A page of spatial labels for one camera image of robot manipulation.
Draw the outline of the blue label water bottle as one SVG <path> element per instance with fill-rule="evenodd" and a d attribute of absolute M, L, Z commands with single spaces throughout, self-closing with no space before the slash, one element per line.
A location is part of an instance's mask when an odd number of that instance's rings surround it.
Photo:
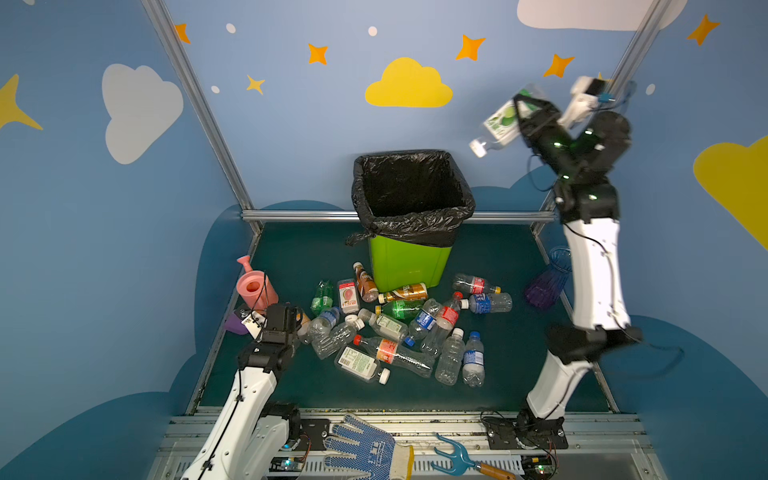
<path fill-rule="evenodd" d="M 462 379 L 471 388 L 482 387 L 485 382 L 484 345 L 478 331 L 472 331 L 466 343 Z"/>

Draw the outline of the clear water bottle white cap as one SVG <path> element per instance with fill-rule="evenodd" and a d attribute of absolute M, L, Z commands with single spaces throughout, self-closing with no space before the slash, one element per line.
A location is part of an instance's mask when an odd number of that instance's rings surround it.
<path fill-rule="evenodd" d="M 442 344 L 435 379 L 443 385 L 453 386 L 457 382 L 465 351 L 463 336 L 461 328 L 454 328 Z"/>

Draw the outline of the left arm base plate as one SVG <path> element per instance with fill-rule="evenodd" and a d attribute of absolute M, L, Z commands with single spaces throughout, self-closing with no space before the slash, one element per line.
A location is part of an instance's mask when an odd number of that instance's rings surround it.
<path fill-rule="evenodd" d="M 288 439 L 282 451 L 325 451 L 324 440 L 330 429 L 331 422 L 325 418 L 290 420 Z"/>

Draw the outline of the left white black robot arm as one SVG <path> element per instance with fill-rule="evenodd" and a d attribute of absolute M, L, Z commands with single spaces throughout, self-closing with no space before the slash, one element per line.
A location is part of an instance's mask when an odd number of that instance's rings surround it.
<path fill-rule="evenodd" d="M 259 333 L 237 355 L 233 384 L 205 443 L 183 479 L 260 479 L 288 441 L 291 414 L 264 408 L 296 353 L 303 311 L 290 304 L 269 306 Z"/>

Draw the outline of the blue label bottle white cap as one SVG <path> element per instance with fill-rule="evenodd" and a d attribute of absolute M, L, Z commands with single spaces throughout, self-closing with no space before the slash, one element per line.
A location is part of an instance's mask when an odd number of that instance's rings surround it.
<path fill-rule="evenodd" d="M 461 301 L 461 308 L 478 315 L 492 313 L 507 313 L 513 307 L 513 301 L 508 293 L 472 294 Z"/>

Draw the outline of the green label bottle white cap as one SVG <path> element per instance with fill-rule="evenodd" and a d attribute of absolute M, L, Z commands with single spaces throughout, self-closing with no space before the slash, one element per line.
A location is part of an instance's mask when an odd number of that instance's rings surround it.
<path fill-rule="evenodd" d="M 506 148 L 520 135 L 512 99 L 499 107 L 480 126 L 480 135 L 469 143 L 478 158 Z"/>

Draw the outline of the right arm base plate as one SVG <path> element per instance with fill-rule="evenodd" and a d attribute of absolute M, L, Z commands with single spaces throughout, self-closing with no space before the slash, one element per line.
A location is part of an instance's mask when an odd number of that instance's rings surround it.
<path fill-rule="evenodd" d="M 563 418 L 542 420 L 530 417 L 527 411 L 523 411 L 515 419 L 483 414 L 480 421 L 486 429 L 492 450 L 554 450 L 569 447 Z"/>

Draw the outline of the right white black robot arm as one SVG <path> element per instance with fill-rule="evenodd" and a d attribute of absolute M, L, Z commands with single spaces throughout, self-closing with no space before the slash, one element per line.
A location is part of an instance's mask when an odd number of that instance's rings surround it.
<path fill-rule="evenodd" d="M 521 417 L 529 428 L 560 421 L 580 380 L 600 357 L 642 340 L 623 301 L 618 261 L 619 198 L 608 178 L 631 145 L 631 127 L 619 113 L 594 113 L 571 137 L 549 101 L 518 93 L 513 106 L 530 108 L 518 128 L 532 153 L 556 175 L 555 203 L 571 253 L 575 300 L 572 322 L 547 332 L 548 353 Z"/>

